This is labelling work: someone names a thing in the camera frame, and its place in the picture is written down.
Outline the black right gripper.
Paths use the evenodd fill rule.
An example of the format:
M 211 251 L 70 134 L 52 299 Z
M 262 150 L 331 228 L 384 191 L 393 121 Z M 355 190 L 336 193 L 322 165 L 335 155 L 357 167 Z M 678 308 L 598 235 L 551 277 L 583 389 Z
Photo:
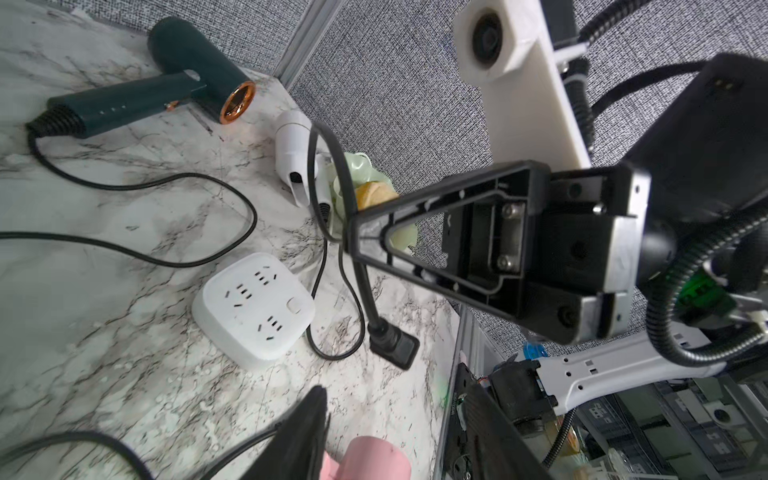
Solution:
M 647 171 L 627 165 L 551 174 L 538 161 L 495 164 L 350 213 L 346 248 L 549 341 L 607 339 L 631 319 L 650 186 Z M 447 268 L 391 241 L 436 215 Z

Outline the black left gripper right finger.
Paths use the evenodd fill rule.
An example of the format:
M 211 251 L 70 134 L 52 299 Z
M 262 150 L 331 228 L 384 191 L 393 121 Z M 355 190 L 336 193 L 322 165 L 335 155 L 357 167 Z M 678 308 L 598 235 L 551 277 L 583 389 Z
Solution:
M 480 384 L 468 387 L 459 410 L 471 479 L 550 479 L 541 460 Z

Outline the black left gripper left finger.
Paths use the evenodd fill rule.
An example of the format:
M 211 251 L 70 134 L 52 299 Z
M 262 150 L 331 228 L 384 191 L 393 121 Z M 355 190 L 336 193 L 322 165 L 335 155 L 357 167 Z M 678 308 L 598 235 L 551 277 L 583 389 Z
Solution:
M 241 479 L 319 479 L 327 430 L 327 390 L 316 385 L 291 411 Z

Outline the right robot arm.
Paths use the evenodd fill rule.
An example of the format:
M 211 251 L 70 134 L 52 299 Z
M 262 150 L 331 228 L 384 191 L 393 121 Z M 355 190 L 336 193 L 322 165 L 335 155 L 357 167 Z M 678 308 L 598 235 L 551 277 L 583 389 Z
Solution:
M 516 425 L 712 376 L 767 344 L 767 64 L 667 65 L 589 103 L 585 51 L 639 8 L 615 1 L 577 28 L 568 1 L 468 3 L 454 44 L 493 165 L 366 209 L 345 201 L 357 271 L 562 345 L 604 343 L 494 374 Z

